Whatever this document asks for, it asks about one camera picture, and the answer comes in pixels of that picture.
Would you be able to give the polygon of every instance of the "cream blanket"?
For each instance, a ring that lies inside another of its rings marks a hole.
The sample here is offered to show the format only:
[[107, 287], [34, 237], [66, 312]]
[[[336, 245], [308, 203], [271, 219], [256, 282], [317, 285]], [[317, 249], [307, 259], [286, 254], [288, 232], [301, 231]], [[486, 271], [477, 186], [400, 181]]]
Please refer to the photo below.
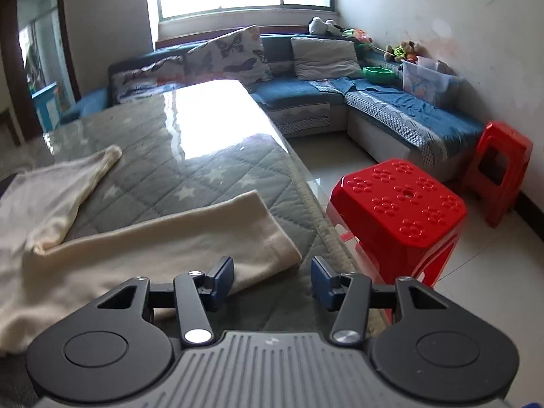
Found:
[[170, 282], [229, 255], [238, 291], [300, 263], [256, 191], [59, 245], [120, 154], [112, 146], [19, 174], [0, 199], [0, 353], [25, 350], [48, 326], [133, 276]]

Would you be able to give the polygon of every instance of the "butterfly pillow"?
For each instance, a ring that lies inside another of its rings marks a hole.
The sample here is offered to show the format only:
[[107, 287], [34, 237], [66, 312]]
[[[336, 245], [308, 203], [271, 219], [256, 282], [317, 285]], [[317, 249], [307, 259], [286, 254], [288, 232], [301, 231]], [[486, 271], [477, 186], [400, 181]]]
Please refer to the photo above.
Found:
[[122, 103], [122, 99], [134, 91], [161, 86], [180, 88], [184, 85], [185, 72], [181, 55], [169, 56], [141, 69], [119, 72], [112, 76], [112, 94], [116, 104]]
[[235, 79], [249, 86], [272, 78], [257, 26], [239, 29], [191, 49], [185, 55], [185, 67], [190, 84]]

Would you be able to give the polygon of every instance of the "plush toy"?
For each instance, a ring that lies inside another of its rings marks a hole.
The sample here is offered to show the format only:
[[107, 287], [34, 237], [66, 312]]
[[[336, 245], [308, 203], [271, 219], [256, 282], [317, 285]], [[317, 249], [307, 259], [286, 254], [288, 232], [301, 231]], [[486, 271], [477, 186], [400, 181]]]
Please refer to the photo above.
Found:
[[311, 35], [325, 35], [328, 31], [328, 25], [321, 18], [313, 17], [308, 30]]
[[422, 47], [420, 43], [413, 41], [403, 41], [401, 45], [393, 48], [387, 45], [385, 48], [384, 58], [386, 61], [395, 61], [400, 63], [403, 59], [412, 63], [417, 63], [417, 55], [421, 53]]
[[335, 35], [342, 36], [342, 31], [335, 25], [334, 20], [323, 21], [319, 17], [313, 17], [308, 26], [308, 31], [311, 35]]
[[340, 29], [340, 26], [336, 26], [334, 20], [327, 20], [325, 24], [328, 26], [328, 31], [331, 32], [331, 34], [336, 35], [337, 37], [342, 36], [342, 30]]
[[344, 35], [347, 35], [348, 37], [353, 37], [358, 39], [360, 43], [369, 45], [373, 42], [372, 38], [370, 38], [367, 33], [362, 29], [346, 29], [344, 31]]

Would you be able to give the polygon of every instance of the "doorway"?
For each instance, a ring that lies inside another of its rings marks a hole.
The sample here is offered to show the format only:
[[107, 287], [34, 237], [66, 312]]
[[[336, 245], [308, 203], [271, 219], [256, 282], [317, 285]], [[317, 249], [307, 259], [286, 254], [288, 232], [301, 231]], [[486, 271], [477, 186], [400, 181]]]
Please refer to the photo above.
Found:
[[51, 132], [80, 100], [64, 0], [0, 0], [7, 89], [25, 140]]
[[17, 21], [28, 89], [42, 130], [51, 132], [75, 104], [57, 0], [17, 0]]

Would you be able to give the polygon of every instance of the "throw pillow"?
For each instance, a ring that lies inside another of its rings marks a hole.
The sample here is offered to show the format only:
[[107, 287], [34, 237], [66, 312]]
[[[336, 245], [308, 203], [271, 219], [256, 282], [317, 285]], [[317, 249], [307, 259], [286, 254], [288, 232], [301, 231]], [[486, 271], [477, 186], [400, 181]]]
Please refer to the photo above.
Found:
[[299, 80], [362, 78], [352, 41], [342, 39], [291, 38], [295, 74]]
[[141, 69], [127, 70], [112, 76], [112, 94], [117, 104], [126, 102], [128, 95], [143, 88], [180, 88], [184, 85], [185, 72], [181, 55], [169, 56]]
[[185, 55], [190, 84], [217, 79], [235, 79], [249, 86], [272, 78], [259, 28], [250, 26], [214, 38]]

